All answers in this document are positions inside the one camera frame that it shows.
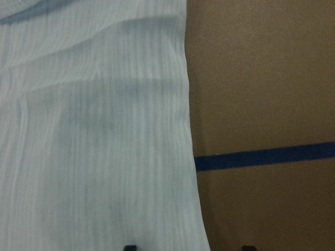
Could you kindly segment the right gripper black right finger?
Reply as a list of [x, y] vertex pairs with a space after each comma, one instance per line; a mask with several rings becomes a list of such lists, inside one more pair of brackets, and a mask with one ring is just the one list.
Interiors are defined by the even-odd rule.
[[244, 246], [242, 246], [241, 251], [256, 251], [256, 247], [255, 246], [244, 245]]

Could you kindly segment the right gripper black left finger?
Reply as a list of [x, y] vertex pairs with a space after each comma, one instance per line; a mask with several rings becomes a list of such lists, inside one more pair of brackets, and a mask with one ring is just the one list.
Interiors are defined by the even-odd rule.
[[137, 251], [137, 246], [136, 245], [126, 245], [123, 251]]

